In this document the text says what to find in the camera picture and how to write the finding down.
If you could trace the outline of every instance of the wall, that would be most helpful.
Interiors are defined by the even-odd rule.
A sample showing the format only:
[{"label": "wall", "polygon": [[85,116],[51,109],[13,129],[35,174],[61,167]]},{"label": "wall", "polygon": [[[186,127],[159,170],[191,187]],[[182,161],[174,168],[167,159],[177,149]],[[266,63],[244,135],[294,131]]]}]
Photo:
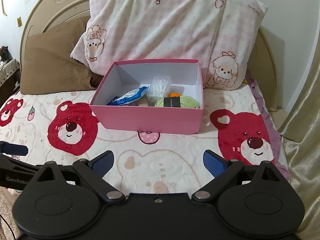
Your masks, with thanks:
[{"label": "wall", "polygon": [[[38,0],[4,0],[8,16],[0,15],[0,46],[9,46],[19,58],[24,24]],[[269,6],[262,26],[279,74],[279,107],[290,111],[310,69],[319,27],[320,0],[260,0]],[[18,27],[17,18],[22,18]]]},{"label": "wall", "polygon": [[273,52],[279,108],[291,110],[304,85],[319,33],[320,0],[259,0],[269,11],[262,28]]},{"label": "wall", "polygon": [[[25,22],[38,0],[3,0],[7,16],[0,14],[0,46],[8,46],[12,57],[20,58],[20,41]],[[18,27],[17,18],[21,17],[22,27]]]}]

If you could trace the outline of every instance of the open cardboard box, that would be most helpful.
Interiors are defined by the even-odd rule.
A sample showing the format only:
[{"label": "open cardboard box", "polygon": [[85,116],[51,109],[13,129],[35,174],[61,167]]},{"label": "open cardboard box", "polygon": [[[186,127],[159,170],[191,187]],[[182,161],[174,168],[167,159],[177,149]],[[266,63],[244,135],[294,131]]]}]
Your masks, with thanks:
[{"label": "open cardboard box", "polygon": [[[150,86],[156,76],[170,76],[170,92],[191,96],[200,109],[155,106],[107,106],[120,96]],[[199,131],[203,114],[203,87],[198,60],[142,59],[117,61],[108,70],[90,107],[107,129],[193,134]]]}]

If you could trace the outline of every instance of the screw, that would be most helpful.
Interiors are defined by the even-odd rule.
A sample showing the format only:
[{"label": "screw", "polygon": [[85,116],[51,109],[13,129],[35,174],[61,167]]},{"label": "screw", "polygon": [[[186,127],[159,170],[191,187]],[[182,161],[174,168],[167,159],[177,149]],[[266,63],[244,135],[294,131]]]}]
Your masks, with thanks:
[{"label": "screw", "polygon": [[207,198],[209,198],[210,196],[211,196],[210,193],[207,192],[207,191],[204,191],[204,190],[200,190],[200,191],[197,191],[197,192],[195,193],[195,197],[196,197],[197,199],[207,199]]},{"label": "screw", "polygon": [[119,199],[122,197],[122,193],[120,191],[110,191],[107,193],[107,198],[108,199]]}]

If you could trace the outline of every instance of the black yarn label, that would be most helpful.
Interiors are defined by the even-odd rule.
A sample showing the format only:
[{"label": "black yarn label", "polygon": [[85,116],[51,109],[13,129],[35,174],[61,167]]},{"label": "black yarn label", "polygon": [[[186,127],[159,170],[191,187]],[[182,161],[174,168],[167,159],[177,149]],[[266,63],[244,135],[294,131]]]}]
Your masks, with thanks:
[{"label": "black yarn label", "polygon": [[180,97],[164,98],[163,106],[164,107],[181,107]]}]

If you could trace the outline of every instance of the green yarn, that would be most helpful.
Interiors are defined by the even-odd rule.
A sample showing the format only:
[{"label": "green yarn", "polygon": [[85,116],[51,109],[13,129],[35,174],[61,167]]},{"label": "green yarn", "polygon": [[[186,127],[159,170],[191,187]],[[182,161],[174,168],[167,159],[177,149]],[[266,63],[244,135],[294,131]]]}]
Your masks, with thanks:
[{"label": "green yarn", "polygon": [[[163,107],[164,98],[159,99],[156,102],[156,106]],[[200,108],[200,104],[193,97],[189,96],[180,96],[180,106],[182,108]]]}]

